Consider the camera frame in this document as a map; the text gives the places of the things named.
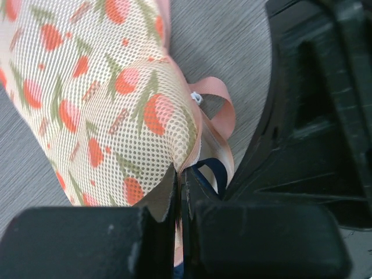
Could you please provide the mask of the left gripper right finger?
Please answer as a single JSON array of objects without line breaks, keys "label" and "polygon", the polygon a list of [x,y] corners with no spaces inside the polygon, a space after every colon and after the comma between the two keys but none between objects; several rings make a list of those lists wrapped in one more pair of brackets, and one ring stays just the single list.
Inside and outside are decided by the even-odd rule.
[{"label": "left gripper right finger", "polygon": [[347,278],[352,261],[317,205],[220,201],[184,174],[185,278]]}]

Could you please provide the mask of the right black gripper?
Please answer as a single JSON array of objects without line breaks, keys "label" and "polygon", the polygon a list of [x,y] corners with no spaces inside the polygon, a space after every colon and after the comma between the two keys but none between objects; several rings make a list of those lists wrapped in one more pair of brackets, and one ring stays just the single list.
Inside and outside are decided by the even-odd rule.
[{"label": "right black gripper", "polygon": [[271,80],[225,199],[324,205],[371,229],[371,2],[268,1]]}]

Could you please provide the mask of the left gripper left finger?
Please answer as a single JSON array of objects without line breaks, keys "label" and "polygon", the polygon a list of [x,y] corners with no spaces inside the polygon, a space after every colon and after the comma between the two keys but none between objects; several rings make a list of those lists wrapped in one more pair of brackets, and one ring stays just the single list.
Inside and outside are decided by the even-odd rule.
[{"label": "left gripper left finger", "polygon": [[176,171],[169,167],[149,202],[133,207],[29,208],[1,239],[2,278],[172,278]]}]

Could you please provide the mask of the navy blue bra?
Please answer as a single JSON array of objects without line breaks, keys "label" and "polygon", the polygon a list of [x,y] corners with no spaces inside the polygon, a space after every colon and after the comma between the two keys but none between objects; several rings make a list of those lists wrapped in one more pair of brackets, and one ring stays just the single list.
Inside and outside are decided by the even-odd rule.
[{"label": "navy blue bra", "polygon": [[226,193],[227,170],[216,158],[198,161],[181,175],[181,219],[180,233],[181,263],[173,269],[174,278],[194,278],[195,260],[198,258],[198,234],[193,228],[196,203],[220,201]]}]

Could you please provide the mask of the pink mesh laundry bag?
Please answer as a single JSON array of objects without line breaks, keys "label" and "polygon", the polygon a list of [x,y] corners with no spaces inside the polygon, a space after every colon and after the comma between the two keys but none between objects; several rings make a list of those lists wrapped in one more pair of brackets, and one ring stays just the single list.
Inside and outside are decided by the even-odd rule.
[{"label": "pink mesh laundry bag", "polygon": [[149,202],[216,158],[234,175],[235,110],[215,77],[186,81],[169,54],[169,1],[2,1],[1,85],[74,206]]}]

